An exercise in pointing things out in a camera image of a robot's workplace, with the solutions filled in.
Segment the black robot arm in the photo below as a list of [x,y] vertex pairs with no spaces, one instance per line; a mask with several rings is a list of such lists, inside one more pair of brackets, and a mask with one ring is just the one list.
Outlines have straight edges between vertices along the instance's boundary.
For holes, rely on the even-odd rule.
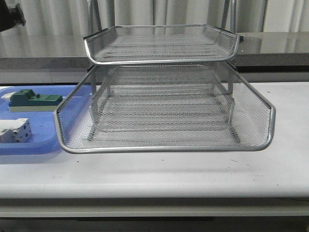
[[9,7],[5,0],[0,0],[0,31],[6,31],[17,26],[25,26],[26,20],[19,3]]

